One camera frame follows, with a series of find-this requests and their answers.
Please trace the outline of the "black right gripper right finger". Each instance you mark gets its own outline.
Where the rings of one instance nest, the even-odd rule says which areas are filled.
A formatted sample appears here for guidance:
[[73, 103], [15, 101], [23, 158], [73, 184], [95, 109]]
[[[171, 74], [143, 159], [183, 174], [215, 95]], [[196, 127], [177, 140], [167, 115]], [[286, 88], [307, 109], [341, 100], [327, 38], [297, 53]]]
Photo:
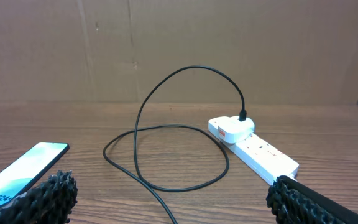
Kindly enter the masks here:
[[278, 224], [358, 224], [358, 214], [282, 175], [269, 187], [268, 208]]

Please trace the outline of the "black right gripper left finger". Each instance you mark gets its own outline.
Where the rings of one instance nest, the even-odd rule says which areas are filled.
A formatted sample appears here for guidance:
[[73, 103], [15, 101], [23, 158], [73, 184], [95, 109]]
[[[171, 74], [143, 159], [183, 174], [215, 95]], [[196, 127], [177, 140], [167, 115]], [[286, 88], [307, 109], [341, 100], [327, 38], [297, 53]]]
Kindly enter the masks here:
[[46, 181], [0, 207], [0, 224], [66, 224], [77, 204], [72, 171], [58, 171]]

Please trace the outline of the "blue Samsung smartphone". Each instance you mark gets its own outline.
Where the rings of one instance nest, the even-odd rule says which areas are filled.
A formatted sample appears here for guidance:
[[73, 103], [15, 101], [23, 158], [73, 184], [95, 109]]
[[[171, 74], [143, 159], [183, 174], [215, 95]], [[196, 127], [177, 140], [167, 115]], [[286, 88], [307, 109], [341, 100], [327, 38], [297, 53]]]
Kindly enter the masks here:
[[66, 152], [62, 142], [39, 142], [0, 172], [0, 206], [29, 190]]

